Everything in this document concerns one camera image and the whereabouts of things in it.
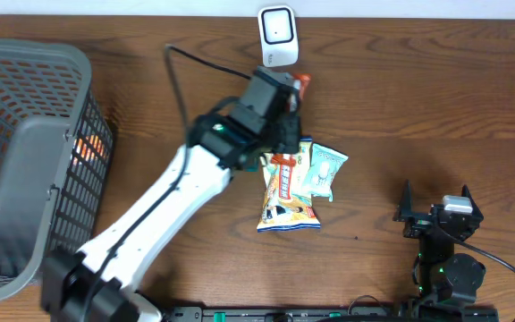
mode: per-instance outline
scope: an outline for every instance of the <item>snack bag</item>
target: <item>snack bag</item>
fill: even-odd
[[[304,138],[296,155],[266,154],[267,189],[258,232],[321,228],[311,207],[311,195],[302,187],[309,170],[310,147],[311,138]]]
[[[305,179],[304,191],[315,197],[329,197],[329,201],[333,201],[331,183],[348,158],[343,153],[314,144],[311,169]]]

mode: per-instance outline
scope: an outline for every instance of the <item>white wall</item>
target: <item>white wall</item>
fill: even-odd
[[[254,17],[271,4],[300,17],[515,19],[515,0],[0,0],[0,13]]]

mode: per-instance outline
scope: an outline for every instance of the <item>basket bottom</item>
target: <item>basket bottom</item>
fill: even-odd
[[[67,118],[33,116],[13,134],[0,173],[0,275],[30,260],[68,129]]]

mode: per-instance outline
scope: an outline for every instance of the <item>wooden surface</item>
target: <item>wooden surface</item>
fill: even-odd
[[[144,281],[159,301],[209,306],[346,305],[362,294],[416,293],[418,243],[392,221],[402,183],[417,208],[469,185],[485,215],[469,240],[515,266],[515,21],[299,19],[300,61],[313,80],[303,130],[350,159],[334,202],[315,198],[321,231],[256,233],[264,182],[238,174],[157,258]],[[0,37],[62,42],[93,67],[92,89],[120,128],[97,231],[160,175],[182,128],[161,48],[175,45],[250,72],[261,64],[256,19],[0,17]],[[246,81],[176,59],[190,116],[240,95]],[[515,317],[515,275],[487,267],[479,304]],[[38,289],[0,303],[0,318],[46,320]]]

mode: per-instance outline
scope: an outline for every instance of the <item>yellow snack package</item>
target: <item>yellow snack package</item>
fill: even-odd
[[[258,232],[321,228],[311,205],[311,194],[303,183],[308,174],[311,138],[301,139],[296,155],[266,154],[266,194]]]

